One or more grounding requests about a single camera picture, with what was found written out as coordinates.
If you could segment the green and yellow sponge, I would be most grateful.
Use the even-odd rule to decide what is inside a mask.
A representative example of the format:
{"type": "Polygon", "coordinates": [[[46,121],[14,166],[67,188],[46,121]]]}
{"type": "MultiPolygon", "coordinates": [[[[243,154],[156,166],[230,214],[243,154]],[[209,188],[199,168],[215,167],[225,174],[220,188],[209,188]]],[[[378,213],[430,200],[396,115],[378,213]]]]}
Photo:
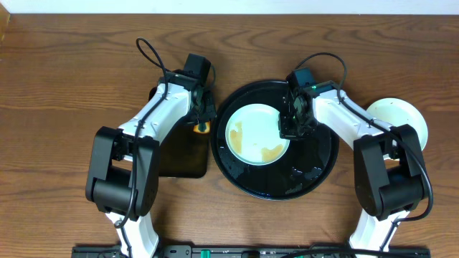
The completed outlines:
{"type": "Polygon", "coordinates": [[[210,132],[210,128],[211,128],[210,122],[207,121],[207,122],[203,122],[203,123],[199,123],[195,125],[193,131],[199,134],[207,134],[210,132]]]}

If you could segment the light blue plate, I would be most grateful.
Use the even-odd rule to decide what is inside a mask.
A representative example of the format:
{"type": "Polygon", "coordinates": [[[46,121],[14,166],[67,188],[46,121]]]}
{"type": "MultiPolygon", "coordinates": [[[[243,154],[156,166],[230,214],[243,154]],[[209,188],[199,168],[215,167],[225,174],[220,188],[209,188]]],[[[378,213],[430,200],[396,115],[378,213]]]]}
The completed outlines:
{"type": "Polygon", "coordinates": [[[243,163],[266,166],[279,160],[290,141],[280,137],[280,112],[266,104],[249,104],[234,111],[224,124],[231,153],[243,163]]]}
{"type": "Polygon", "coordinates": [[[394,126],[408,124],[418,135],[420,147],[425,149],[428,140],[428,127],[421,112],[405,100],[388,97],[373,102],[366,111],[379,120],[394,126]]]}

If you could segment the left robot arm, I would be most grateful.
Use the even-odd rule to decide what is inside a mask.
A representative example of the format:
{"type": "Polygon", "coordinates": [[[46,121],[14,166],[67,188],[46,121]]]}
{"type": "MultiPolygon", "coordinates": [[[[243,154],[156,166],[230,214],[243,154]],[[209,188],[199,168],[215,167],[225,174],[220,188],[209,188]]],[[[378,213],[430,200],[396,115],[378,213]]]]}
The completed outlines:
{"type": "Polygon", "coordinates": [[[150,210],[160,177],[199,178],[206,172],[215,116],[207,77],[190,68],[166,72],[137,115],[95,134],[85,195],[113,223],[119,257],[155,254],[159,237],[150,210]]]}

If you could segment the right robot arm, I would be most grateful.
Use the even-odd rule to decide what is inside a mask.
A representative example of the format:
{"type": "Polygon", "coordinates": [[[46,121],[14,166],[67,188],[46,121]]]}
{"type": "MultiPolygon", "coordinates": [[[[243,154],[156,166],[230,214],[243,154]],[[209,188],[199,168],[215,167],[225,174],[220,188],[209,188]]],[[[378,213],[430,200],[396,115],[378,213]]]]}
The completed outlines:
{"type": "Polygon", "coordinates": [[[432,210],[432,185],[416,130],[371,116],[333,81],[288,84],[280,111],[280,136],[296,140],[325,125],[354,152],[354,187],[362,207],[352,249],[387,254],[402,222],[432,210]]]}

